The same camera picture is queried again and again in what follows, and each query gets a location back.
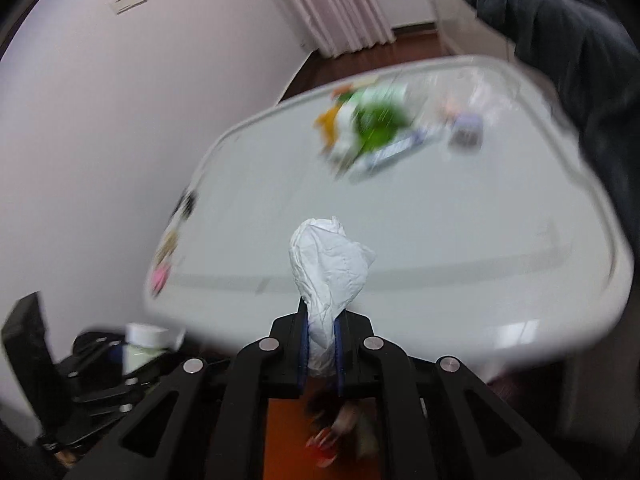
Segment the pink curtain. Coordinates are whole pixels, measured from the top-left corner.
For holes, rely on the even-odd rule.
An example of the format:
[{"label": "pink curtain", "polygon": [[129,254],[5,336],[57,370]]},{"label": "pink curtain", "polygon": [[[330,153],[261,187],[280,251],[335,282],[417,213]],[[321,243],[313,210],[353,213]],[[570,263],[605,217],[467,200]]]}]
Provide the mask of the pink curtain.
[{"label": "pink curtain", "polygon": [[289,1],[325,57],[395,41],[376,0]]}]

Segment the tissue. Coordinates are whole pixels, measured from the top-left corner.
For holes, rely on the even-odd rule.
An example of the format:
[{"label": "tissue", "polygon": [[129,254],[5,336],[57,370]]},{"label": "tissue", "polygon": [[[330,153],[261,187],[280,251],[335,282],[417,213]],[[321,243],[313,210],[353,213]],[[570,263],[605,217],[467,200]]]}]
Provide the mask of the tissue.
[{"label": "tissue", "polygon": [[335,318],[362,290],[375,258],[371,249],[345,236],[335,216],[310,218],[293,233],[289,259],[308,312],[310,375],[335,372]]}]

